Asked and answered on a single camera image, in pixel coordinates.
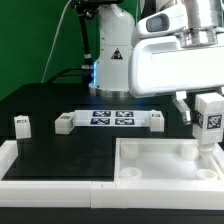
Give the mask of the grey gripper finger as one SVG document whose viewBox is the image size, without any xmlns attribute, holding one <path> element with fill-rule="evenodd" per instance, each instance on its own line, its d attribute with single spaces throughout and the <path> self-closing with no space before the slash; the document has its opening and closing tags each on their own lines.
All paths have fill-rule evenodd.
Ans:
<svg viewBox="0 0 224 224">
<path fill-rule="evenodd" d="M 182 115 L 182 121 L 185 125 L 192 123 L 191 110 L 186 104 L 187 93 L 185 91 L 176 91 L 172 96 L 172 101 Z"/>
</svg>

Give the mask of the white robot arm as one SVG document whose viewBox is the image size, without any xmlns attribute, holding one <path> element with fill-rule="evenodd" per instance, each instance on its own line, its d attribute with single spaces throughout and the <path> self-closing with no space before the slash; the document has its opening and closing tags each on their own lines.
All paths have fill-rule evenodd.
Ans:
<svg viewBox="0 0 224 224">
<path fill-rule="evenodd" d="M 142 18 L 115 5 L 99 7 L 100 55 L 91 90 L 103 96 L 136 98 L 171 94 L 182 119 L 194 113 L 188 92 L 224 86 L 222 0 L 140 0 Z"/>
</svg>

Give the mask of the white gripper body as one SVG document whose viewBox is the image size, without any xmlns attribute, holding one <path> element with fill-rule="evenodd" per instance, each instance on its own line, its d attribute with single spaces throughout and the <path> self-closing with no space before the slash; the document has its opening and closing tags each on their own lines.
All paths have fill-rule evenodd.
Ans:
<svg viewBox="0 0 224 224">
<path fill-rule="evenodd" d="M 182 48 L 175 36 L 141 40 L 129 61 L 129 91 L 136 98 L 224 86 L 224 33 L 211 46 Z"/>
</svg>

